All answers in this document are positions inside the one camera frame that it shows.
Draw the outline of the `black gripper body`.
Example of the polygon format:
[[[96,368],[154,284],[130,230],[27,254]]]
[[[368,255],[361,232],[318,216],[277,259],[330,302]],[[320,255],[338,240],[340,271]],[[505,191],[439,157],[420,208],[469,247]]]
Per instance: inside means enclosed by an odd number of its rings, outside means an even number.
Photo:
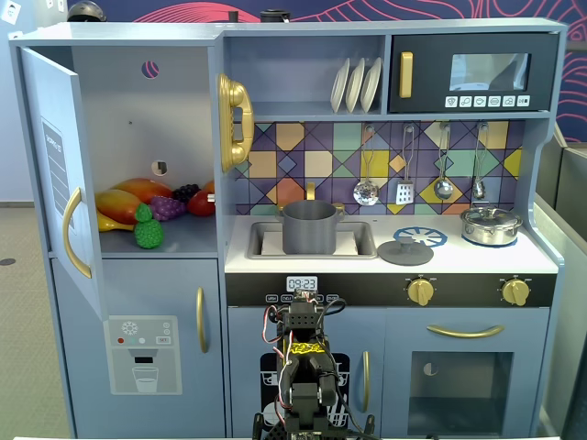
[[[324,307],[307,300],[294,300],[283,312],[283,333],[294,342],[315,342],[323,330],[318,322]]]

